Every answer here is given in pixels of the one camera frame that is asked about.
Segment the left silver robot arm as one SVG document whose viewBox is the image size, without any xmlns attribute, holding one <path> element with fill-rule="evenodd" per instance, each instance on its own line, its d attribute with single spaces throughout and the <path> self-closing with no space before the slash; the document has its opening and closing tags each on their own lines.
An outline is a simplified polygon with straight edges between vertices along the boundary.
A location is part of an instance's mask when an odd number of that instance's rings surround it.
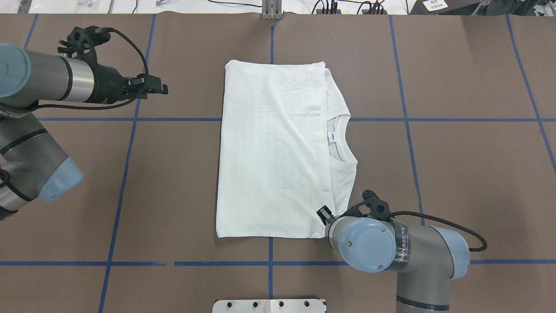
<svg viewBox="0 0 556 313">
<path fill-rule="evenodd" d="M 149 94 L 167 94 L 167 85 L 149 74 L 123 77 L 100 65 L 91 40 L 64 42 L 58 55 L 1 44 L 1 219 L 36 198 L 52 202 L 83 180 L 76 163 L 34 112 L 60 108 L 61 101 L 84 103 L 84 110 L 122 107 Z"/>
</svg>

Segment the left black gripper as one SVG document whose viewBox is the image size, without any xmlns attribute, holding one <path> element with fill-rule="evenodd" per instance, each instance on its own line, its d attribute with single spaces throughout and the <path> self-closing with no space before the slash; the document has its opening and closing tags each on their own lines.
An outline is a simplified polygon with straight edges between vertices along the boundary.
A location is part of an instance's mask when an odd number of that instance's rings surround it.
<svg viewBox="0 0 556 313">
<path fill-rule="evenodd" d="M 159 77 L 138 74 L 136 77 L 123 77 L 116 69 L 89 62 L 95 85 L 89 97 L 90 103 L 114 104 L 117 101 L 148 97 L 149 94 L 169 94 L 168 86 Z"/>
</svg>

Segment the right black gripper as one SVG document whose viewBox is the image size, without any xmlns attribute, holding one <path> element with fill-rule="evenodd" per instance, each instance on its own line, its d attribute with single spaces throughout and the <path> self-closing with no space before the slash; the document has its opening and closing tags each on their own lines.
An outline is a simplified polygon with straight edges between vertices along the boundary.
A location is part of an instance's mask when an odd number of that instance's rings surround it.
<svg viewBox="0 0 556 313">
<path fill-rule="evenodd" d="M 332 211 L 326 205 L 318 209 L 316 214 L 324 226 L 332 225 L 337 220 L 337 216 L 334 216 Z"/>
</svg>

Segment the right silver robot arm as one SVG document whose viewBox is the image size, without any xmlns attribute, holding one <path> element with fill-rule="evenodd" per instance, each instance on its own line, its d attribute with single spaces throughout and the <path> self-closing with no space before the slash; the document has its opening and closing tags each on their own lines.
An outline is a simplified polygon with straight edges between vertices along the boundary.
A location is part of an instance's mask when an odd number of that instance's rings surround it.
<svg viewBox="0 0 556 313">
<path fill-rule="evenodd" d="M 378 220 L 357 213 L 317 211 L 325 238 L 353 269 L 397 274 L 397 313 L 448 313 L 450 283 L 467 273 L 470 249 L 454 230 Z"/>
</svg>

